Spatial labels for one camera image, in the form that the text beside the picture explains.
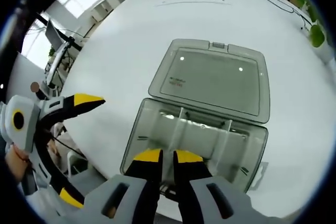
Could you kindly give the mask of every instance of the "human hand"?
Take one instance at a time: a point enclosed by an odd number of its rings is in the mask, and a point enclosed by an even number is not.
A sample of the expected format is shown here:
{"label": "human hand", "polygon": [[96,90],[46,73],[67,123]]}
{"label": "human hand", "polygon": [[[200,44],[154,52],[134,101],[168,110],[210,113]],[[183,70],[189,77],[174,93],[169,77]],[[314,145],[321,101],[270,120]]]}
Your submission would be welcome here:
{"label": "human hand", "polygon": [[54,140],[50,140],[49,143],[48,143],[47,145],[48,145],[48,149],[49,149],[52,153],[54,153],[56,156],[59,156],[59,152],[58,152],[58,149],[57,149],[57,146],[56,146]]}
{"label": "human hand", "polygon": [[21,150],[19,147],[17,147],[15,144],[13,144],[13,150],[15,154],[23,161],[28,161],[29,156],[28,153],[25,151]]}

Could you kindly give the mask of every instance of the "white wall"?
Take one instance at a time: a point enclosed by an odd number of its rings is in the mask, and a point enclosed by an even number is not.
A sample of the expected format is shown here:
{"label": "white wall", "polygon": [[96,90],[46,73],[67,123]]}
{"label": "white wall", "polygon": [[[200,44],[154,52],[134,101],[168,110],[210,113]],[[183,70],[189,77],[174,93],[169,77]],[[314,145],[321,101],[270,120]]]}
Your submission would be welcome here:
{"label": "white wall", "polygon": [[80,26],[79,20],[58,1],[53,2],[53,4],[46,10],[46,13],[66,29],[76,31]]}
{"label": "white wall", "polygon": [[21,54],[18,54],[10,75],[6,102],[16,94],[37,100],[35,93],[32,93],[30,90],[30,85],[34,81],[41,84],[45,79],[43,69],[36,66]]}
{"label": "white wall", "polygon": [[46,13],[66,29],[82,35],[85,35],[95,24],[95,20],[91,17],[90,10],[85,11],[81,16],[76,18],[58,1],[53,2],[46,10]]}

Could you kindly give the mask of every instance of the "green plant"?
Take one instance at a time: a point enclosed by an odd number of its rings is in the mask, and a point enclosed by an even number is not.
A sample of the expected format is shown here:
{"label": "green plant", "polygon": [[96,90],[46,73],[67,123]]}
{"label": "green plant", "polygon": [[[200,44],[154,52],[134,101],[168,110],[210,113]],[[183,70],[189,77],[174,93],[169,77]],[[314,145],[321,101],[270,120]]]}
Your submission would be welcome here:
{"label": "green plant", "polygon": [[50,50],[49,50],[49,57],[52,57],[53,55],[54,55],[54,53],[55,53],[55,50],[54,50],[54,48],[50,48]]}
{"label": "green plant", "polygon": [[313,47],[320,47],[325,40],[325,36],[319,25],[313,25],[309,31],[309,39]]}

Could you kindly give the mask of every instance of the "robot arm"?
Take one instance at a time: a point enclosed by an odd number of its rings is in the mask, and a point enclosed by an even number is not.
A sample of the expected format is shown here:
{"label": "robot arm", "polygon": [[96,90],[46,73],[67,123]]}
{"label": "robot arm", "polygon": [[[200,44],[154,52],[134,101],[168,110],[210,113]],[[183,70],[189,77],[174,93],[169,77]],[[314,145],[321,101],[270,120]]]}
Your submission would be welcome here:
{"label": "robot arm", "polygon": [[0,132],[8,144],[14,143],[29,155],[33,168],[67,203],[82,207],[84,196],[52,162],[47,151],[50,128],[57,122],[74,118],[105,103],[100,97],[75,94],[35,103],[15,95],[2,104]]}

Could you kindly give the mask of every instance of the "white table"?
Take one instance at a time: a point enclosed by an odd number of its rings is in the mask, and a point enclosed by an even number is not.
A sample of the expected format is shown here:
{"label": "white table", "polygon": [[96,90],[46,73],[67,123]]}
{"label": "white table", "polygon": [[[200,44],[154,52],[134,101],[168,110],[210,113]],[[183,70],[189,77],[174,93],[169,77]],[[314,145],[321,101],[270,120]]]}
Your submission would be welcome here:
{"label": "white table", "polygon": [[[270,120],[268,168],[253,207],[284,217],[307,202],[334,144],[336,92],[300,29],[302,19],[266,0],[126,0],[83,47],[63,89],[101,95],[106,104],[65,122],[74,141],[106,177],[119,173],[139,105],[175,38],[236,44],[265,55]],[[160,198],[158,212],[181,219]]]}

